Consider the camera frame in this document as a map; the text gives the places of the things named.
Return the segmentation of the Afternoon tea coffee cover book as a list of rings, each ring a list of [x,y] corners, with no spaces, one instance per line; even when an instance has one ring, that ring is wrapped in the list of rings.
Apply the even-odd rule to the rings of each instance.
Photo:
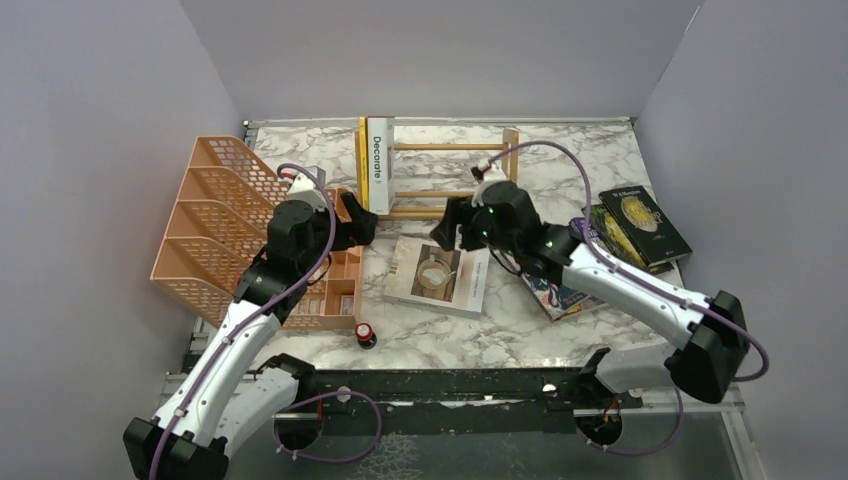
[[[385,277],[383,298],[478,318],[483,313],[489,263],[487,250],[446,251],[432,240],[401,236]]]

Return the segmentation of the white Furniture Decorate book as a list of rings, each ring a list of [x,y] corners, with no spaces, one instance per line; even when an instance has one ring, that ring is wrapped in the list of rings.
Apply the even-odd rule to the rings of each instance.
[[[394,118],[366,118],[368,208],[377,215],[388,215],[395,203],[393,180]]]

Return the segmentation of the floral Little Women book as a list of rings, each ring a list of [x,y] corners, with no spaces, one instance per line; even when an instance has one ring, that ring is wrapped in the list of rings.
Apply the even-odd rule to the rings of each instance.
[[[575,319],[579,315],[600,310],[607,306],[605,302],[595,296],[567,286],[557,286],[527,273],[522,273],[520,278],[552,323]]]

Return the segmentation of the purple 52-Storey Treehouse book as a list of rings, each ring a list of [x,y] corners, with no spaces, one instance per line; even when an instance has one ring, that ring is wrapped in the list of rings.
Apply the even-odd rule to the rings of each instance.
[[[596,243],[600,236],[591,225],[587,223],[584,217],[574,217],[569,221],[569,228],[584,242]]]

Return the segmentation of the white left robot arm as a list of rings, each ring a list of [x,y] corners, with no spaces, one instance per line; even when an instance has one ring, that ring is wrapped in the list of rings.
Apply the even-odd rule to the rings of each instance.
[[[368,245],[377,217],[351,192],[332,201],[287,200],[273,211],[268,239],[242,273],[225,319],[190,374],[155,415],[134,418],[123,442],[139,479],[222,479],[233,454],[272,415],[295,413],[288,427],[320,421],[322,396],[312,365],[282,354],[253,385],[235,390],[255,356],[305,296],[310,277],[332,251]]]

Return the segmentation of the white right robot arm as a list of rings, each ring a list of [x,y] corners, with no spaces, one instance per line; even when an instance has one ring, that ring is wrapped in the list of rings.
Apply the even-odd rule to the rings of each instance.
[[[708,298],[616,259],[567,226],[541,220],[529,194],[511,181],[449,199],[430,237],[446,251],[504,252],[521,272],[595,296],[664,338],[650,347],[596,352],[576,383],[589,406],[662,387],[717,404],[750,349],[737,297],[721,291]]]

